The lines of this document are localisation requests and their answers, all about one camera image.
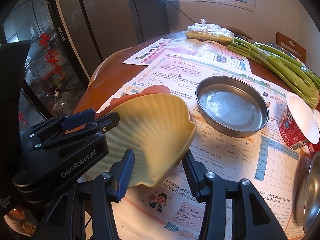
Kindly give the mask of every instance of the yellow plate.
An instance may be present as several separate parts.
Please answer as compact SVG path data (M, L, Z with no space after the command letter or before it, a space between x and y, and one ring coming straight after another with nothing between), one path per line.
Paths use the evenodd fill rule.
M135 164L129 187L158 187L178 165L196 134L188 106L175 95L152 94L131 99L112 111L119 125L106 133L109 154L86 172L88 180L109 171L127 148L134 150Z

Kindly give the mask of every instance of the round wooden table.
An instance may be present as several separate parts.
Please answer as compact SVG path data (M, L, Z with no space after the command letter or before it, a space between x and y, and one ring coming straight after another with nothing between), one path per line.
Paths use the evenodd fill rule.
M137 53L141 49L149 46L160 38L186 38L184 32L170 33L160 36L144 43L141 43L131 49L120 52L108 64L100 70L97 78L82 96L75 113L92 108L97 111L105 101L115 94L125 83L138 75L147 66L123 64L126 59ZM253 74L262 77L280 87L292 92L292 90L276 75L268 71L262 65L249 59L251 71Z

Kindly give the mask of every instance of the yellow vegetable in plastic bag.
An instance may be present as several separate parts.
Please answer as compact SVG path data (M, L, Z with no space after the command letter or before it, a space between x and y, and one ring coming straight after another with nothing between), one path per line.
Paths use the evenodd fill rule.
M209 40L217 42L231 42L233 41L233 32L221 28L219 25L205 23L205 19L201 19L201 24L189 26L184 33L189 39Z

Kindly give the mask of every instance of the silver bolt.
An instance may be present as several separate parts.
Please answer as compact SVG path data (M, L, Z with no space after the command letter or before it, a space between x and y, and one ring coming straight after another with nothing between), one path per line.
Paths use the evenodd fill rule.
M213 172L209 171L209 172L206 173L206 176L208 178L210 178L210 179L213 179L216 176L216 174L214 174Z
M250 181L248 179L241 179L241 183L245 186L248 186L250 184Z
M110 178L111 174L109 172L104 172L104 173L101 174L101 176L104 179L108 179L108 178Z

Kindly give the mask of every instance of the red paper cup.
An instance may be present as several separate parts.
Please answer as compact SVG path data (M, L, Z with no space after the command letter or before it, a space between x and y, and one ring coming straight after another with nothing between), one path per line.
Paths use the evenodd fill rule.
M313 114L315 116L317 126L320 130L320 112L315 109L313 111ZM317 151L320 151L320 142L318 142L317 144L308 143L308 148L311 155L313 156Z
M291 149L319 142L319 129L310 107L296 94L287 93L287 106L279 122L280 134Z

